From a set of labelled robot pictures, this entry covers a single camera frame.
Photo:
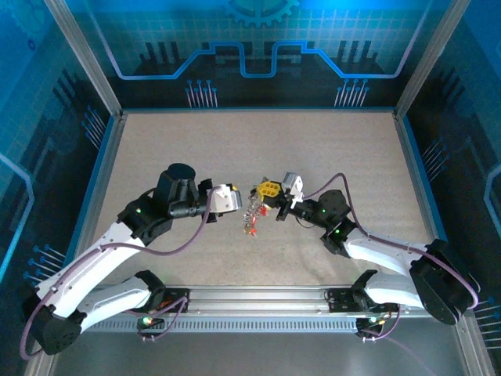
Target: glass wall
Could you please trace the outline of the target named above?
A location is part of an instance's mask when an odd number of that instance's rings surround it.
[[[501,3],[472,0],[408,117],[451,244],[501,301]],[[485,303],[482,308],[493,305]],[[478,313],[499,321],[495,309]],[[499,325],[485,335],[499,346]],[[501,369],[501,352],[492,349]]]
[[[15,375],[18,290],[60,267],[109,114],[43,2],[0,1],[0,31],[0,374]]]
[[[397,103],[449,0],[70,0],[131,107]]]

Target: yellow object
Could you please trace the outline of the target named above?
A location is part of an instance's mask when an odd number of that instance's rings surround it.
[[[275,197],[277,196],[282,187],[278,183],[274,182],[263,182],[258,185],[256,188],[256,191],[258,192],[259,199],[263,201],[265,199],[265,196],[267,197]]]

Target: gear logo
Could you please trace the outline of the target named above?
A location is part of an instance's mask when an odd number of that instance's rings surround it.
[[[0,11],[7,10],[16,21],[17,26],[33,37],[43,30],[46,18],[46,7],[43,0],[3,0]]]
[[[243,21],[246,27],[263,24],[272,26],[273,21],[279,23],[285,15],[292,13],[298,0],[228,0],[224,5],[226,14],[233,16],[235,22]]]

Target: enclosure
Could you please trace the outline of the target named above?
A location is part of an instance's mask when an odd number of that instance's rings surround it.
[[[0,374],[499,373],[499,2],[0,4]],[[176,162],[237,186],[243,211],[263,177],[296,172],[311,193],[343,172],[364,226],[447,240],[481,304],[455,326],[411,309],[387,341],[363,343],[366,313],[333,314],[325,293],[385,268],[332,255],[322,231],[275,212],[250,237],[237,212],[102,281],[149,269],[188,288],[165,338],[141,343],[120,313],[23,361],[20,287],[70,264]],[[151,247],[199,225],[176,220]]]

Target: vertical metal post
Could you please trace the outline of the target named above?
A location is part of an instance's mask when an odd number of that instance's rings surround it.
[[[85,36],[80,30],[77,21],[71,14],[68,5],[64,0],[44,0],[50,13],[63,32],[66,40],[73,49],[78,61],[84,68],[91,83],[98,92],[104,105],[113,116],[120,116],[122,108],[117,96],[106,79],[106,76],[99,65],[96,56],[88,45]]]
[[[409,110],[469,4],[470,0],[451,1],[428,46],[424,50],[423,57],[421,57],[413,75],[409,79],[409,82],[407,82],[402,96],[398,100],[396,106],[397,118],[403,118]]]

